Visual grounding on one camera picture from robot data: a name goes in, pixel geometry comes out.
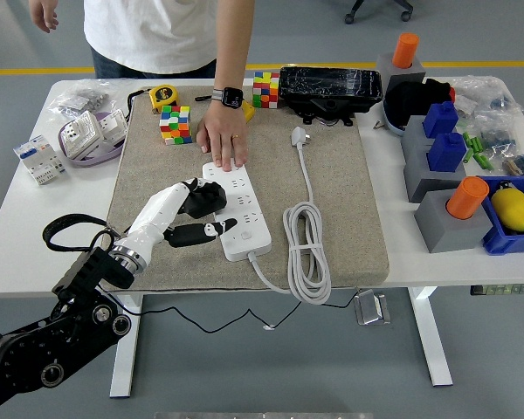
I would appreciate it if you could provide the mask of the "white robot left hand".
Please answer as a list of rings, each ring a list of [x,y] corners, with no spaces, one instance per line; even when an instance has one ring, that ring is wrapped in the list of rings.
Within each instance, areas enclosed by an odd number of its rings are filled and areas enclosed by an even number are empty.
[[[127,235],[115,242],[111,256],[134,264],[143,271],[151,262],[152,250],[166,240],[175,248],[205,244],[238,224],[234,218],[221,222],[192,223],[172,228],[179,214],[201,218],[225,207],[224,189],[216,182],[192,178],[151,196]]]

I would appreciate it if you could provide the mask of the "person's left hand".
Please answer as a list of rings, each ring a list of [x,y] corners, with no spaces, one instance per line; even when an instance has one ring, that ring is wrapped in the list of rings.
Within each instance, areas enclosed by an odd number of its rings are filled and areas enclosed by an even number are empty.
[[[196,143],[214,164],[231,171],[231,159],[241,167],[248,159],[247,126],[244,112],[213,100],[198,124]]]

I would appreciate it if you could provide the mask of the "person's right hand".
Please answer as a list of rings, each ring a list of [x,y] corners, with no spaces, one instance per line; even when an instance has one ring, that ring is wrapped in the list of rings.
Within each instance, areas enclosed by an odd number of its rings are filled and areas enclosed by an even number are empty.
[[[43,32],[55,31],[59,24],[56,8],[57,0],[29,0],[31,21]]]

